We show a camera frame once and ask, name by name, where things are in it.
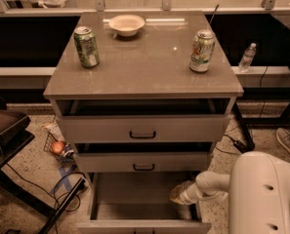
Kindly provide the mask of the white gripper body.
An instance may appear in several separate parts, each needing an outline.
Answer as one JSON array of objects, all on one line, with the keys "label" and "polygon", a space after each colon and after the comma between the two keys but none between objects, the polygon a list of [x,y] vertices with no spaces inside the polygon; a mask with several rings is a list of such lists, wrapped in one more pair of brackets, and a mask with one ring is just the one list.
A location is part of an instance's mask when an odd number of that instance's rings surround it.
[{"label": "white gripper body", "polygon": [[200,190],[196,182],[187,190],[180,192],[180,198],[184,205],[192,205],[199,201],[203,201],[207,194]]}]

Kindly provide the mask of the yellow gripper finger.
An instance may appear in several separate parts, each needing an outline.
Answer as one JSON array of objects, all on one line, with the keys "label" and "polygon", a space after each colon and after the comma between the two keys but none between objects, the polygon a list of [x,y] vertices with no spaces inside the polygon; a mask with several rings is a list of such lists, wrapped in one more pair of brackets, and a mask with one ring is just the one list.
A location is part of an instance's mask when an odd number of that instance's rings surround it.
[{"label": "yellow gripper finger", "polygon": [[179,205],[182,205],[183,204],[183,201],[181,200],[179,194],[177,191],[171,191],[170,192],[170,195],[169,195],[169,198],[172,202],[176,203],[176,204],[179,204]]},{"label": "yellow gripper finger", "polygon": [[182,182],[181,184],[177,185],[175,188],[174,188],[174,191],[176,193],[180,193],[182,191],[185,191],[187,190],[189,187],[191,187],[192,185],[194,185],[194,182],[191,181],[191,180],[188,180],[188,181],[185,181],[185,182]]}]

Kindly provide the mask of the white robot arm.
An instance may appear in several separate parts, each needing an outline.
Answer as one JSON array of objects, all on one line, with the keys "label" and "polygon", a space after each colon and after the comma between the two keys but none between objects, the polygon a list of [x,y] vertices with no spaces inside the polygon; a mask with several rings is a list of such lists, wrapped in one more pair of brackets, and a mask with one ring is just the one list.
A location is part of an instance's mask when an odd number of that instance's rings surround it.
[{"label": "white robot arm", "polygon": [[170,200],[191,205],[228,196],[229,234],[290,234],[290,163],[270,154],[240,155],[231,173],[206,171],[177,185]]}]

